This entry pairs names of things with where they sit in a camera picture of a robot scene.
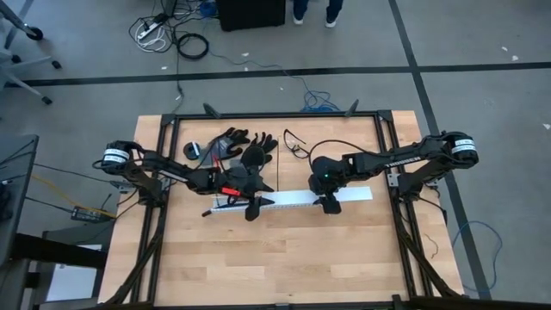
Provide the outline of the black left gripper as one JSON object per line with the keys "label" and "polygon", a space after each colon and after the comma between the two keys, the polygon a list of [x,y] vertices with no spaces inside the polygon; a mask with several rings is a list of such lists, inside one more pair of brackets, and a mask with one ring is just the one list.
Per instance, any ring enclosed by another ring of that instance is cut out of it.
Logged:
{"label": "black left gripper", "polygon": [[220,193],[227,196],[226,204],[217,205],[216,209],[235,208],[239,203],[247,202],[245,219],[253,221],[259,216],[260,207],[275,203],[268,198],[257,196],[257,192],[275,191],[263,181],[258,168],[247,169],[239,166],[226,170],[223,176],[225,182],[220,184]]}

